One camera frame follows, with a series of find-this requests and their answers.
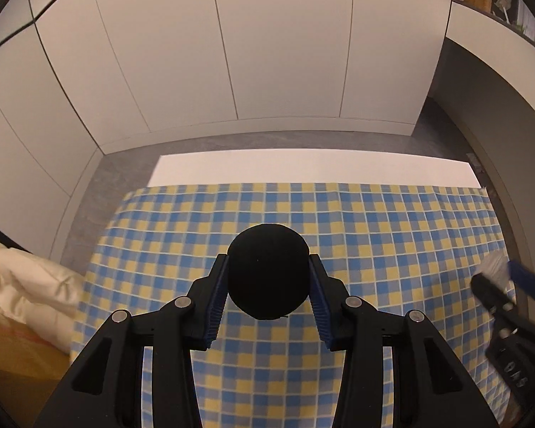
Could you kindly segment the black round puff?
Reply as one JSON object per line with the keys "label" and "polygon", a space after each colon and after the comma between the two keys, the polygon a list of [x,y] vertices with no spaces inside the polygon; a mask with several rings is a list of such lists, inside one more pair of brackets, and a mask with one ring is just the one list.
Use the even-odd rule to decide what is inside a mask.
{"label": "black round puff", "polygon": [[239,233],[228,248],[228,293],[252,318],[274,321],[302,305],[310,291],[309,247],[280,224]]}

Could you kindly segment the brown cardboard box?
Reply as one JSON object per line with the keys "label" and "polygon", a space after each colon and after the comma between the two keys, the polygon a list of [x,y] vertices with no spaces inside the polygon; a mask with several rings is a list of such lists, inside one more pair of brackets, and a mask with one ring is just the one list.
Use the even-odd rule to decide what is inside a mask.
{"label": "brown cardboard box", "polygon": [[0,314],[0,404],[20,427],[34,425],[69,367],[69,356]]}

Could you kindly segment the white counter shelf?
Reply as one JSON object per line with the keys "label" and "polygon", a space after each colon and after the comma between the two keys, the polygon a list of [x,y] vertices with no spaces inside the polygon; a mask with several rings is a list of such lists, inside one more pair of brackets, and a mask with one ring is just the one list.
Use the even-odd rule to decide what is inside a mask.
{"label": "white counter shelf", "polygon": [[535,110],[535,47],[482,12],[454,2],[447,39],[477,56]]}

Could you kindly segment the clear round plastic jar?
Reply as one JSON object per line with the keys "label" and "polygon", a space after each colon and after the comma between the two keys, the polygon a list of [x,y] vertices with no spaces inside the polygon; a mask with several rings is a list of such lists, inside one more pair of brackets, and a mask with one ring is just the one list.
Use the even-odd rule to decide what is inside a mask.
{"label": "clear round plastic jar", "polygon": [[510,282],[508,254],[503,249],[488,252],[477,267],[477,273],[484,275],[503,292]]}

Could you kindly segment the white table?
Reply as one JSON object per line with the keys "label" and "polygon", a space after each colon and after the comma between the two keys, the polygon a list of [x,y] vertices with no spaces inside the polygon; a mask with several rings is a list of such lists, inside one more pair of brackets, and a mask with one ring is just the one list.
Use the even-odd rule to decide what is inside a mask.
{"label": "white table", "polygon": [[254,149],[162,156],[150,188],[179,184],[345,183],[480,188],[467,162],[336,149]]}

